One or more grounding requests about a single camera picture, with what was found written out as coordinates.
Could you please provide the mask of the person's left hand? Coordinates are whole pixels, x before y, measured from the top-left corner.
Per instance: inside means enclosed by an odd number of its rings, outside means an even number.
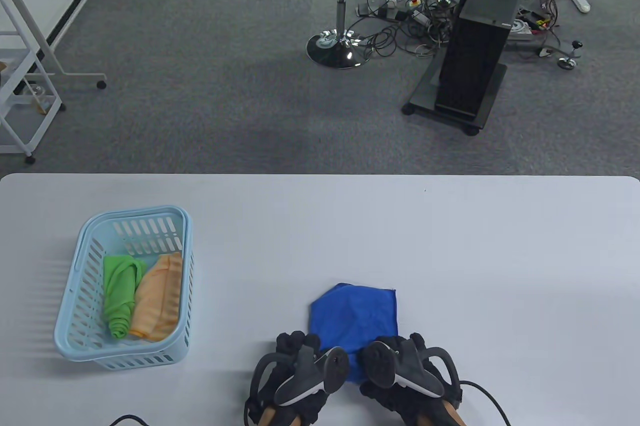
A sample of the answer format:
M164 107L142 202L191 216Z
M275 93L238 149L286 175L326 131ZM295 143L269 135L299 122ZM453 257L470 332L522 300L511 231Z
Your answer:
M313 425L349 374L350 360L343 348L322 350L320 338L312 333L281 333L275 351L264 355L254 369L243 422Z

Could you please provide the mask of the person's right hand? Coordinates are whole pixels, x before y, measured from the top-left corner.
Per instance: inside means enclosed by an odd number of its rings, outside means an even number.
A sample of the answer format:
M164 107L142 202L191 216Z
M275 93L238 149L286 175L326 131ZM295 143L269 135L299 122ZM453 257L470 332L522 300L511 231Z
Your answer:
M408 426L462 426L463 398L457 368L443 348L427 348L418 333L380 336L359 353L364 396L396 412Z

